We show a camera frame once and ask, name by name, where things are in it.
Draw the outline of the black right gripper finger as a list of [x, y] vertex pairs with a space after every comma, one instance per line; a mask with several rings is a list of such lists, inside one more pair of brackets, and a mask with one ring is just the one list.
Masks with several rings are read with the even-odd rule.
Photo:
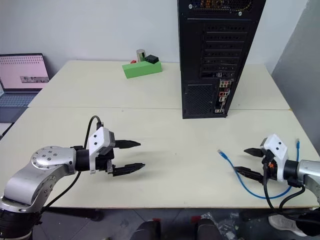
[[243, 167], [243, 166], [237, 166], [234, 168], [238, 174], [241, 174], [242, 176], [255, 180], [259, 182], [260, 184], [263, 184], [264, 176], [256, 171], [251, 170], [250, 168]]
[[260, 148], [247, 148], [244, 152], [254, 157], [263, 157], [263, 151]]

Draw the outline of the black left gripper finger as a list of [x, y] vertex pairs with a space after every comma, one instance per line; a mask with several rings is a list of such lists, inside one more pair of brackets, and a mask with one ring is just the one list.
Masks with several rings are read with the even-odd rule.
[[116, 140], [114, 148], [118, 149], [129, 149], [133, 147], [138, 147], [141, 144], [133, 140]]
[[114, 164], [112, 165], [112, 176], [118, 177], [123, 175], [128, 175], [133, 172], [136, 172], [145, 166], [144, 163], [132, 163], [126, 164], [123, 167], [116, 167]]

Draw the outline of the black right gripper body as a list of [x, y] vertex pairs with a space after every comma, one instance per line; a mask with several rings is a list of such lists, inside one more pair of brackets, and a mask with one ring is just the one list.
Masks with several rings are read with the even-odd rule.
[[268, 149], [262, 150], [263, 157], [262, 157], [262, 165], [263, 170], [266, 169], [266, 175], [268, 179], [277, 180], [277, 171], [278, 171], [278, 164], [275, 160], [275, 155]]

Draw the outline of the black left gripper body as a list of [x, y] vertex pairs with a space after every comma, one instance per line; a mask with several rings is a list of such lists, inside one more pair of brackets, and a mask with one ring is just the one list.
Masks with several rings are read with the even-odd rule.
[[99, 150], [97, 157], [95, 158], [95, 169], [98, 171], [105, 171], [107, 173], [113, 173], [112, 160], [114, 159], [113, 148], [103, 147]]

